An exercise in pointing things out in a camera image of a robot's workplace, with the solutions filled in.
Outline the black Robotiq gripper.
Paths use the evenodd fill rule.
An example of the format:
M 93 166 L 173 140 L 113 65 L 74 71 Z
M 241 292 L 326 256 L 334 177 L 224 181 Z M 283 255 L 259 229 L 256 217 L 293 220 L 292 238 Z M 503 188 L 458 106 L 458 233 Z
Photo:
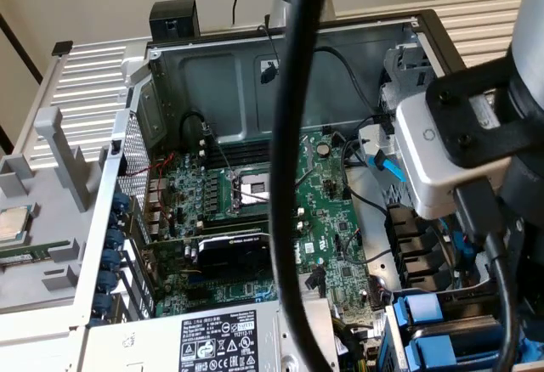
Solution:
M 510 211 L 508 242 L 519 302 L 520 328 L 531 341 L 543 342 L 543 150 L 511 159 L 500 196 Z

